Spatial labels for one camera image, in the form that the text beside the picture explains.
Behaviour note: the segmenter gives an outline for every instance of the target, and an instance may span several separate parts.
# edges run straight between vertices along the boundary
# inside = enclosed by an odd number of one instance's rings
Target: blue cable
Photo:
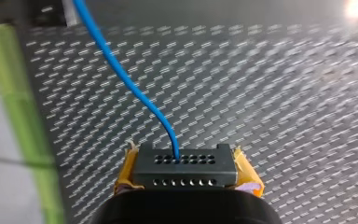
[[[158,110],[158,108],[153,105],[153,103],[135,86],[127,72],[123,69],[120,62],[116,59],[113,52],[108,47],[106,40],[103,38],[102,33],[99,31],[97,25],[95,24],[94,19],[91,17],[90,12],[84,3],[84,0],[74,0],[74,5],[77,9],[77,13],[80,19],[83,21],[86,28],[89,30],[89,34],[94,39],[97,46],[103,52],[104,58],[107,60],[112,69],[116,72],[117,76],[121,78],[126,87],[132,91],[132,93],[147,107],[161,122],[165,130],[168,133],[168,136],[172,142],[173,156],[179,160],[179,144],[176,139],[175,132],[171,127],[171,124],[165,118],[165,116]]]

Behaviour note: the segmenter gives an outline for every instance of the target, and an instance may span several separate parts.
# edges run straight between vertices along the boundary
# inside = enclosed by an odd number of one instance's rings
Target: hole
[[[209,185],[209,186],[215,186],[215,185],[216,185],[216,180],[215,180],[215,179],[210,179],[210,180],[208,181],[208,185]]]
[[[180,184],[181,184],[182,186],[186,186],[186,185],[187,185],[187,180],[181,179],[181,180],[180,180]]]
[[[205,180],[203,180],[203,179],[200,180],[200,186],[204,186],[204,185],[206,185],[206,184],[207,184],[207,181],[205,181]]]
[[[153,185],[154,185],[154,186],[159,185],[159,179],[154,179],[154,180],[153,180]]]
[[[3,23],[14,25],[16,22],[12,18],[3,19]]]

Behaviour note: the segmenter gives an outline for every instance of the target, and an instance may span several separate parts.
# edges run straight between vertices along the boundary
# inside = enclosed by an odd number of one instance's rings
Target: black device
[[[228,144],[181,149],[180,160],[151,144],[133,152],[134,161],[127,162],[128,153],[122,168],[131,170],[131,181],[116,183],[124,190],[97,210],[91,224],[282,223],[262,199],[235,189],[239,172]]]

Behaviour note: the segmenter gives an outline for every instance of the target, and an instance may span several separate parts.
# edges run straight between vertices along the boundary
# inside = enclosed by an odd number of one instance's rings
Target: ventilation holes
[[[156,155],[155,164],[215,164],[214,155],[182,155],[181,160],[176,160],[171,155]]]
[[[196,187],[196,186],[215,186],[217,181],[215,179],[153,179],[154,186],[182,186],[182,187]]]

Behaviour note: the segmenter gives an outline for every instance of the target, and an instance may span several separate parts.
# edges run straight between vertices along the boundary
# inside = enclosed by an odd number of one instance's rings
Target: perforated panel
[[[358,223],[358,33],[334,26],[103,29],[181,147],[243,147],[284,223]],[[169,147],[83,27],[34,30],[31,80],[70,223],[112,193],[126,140]]]

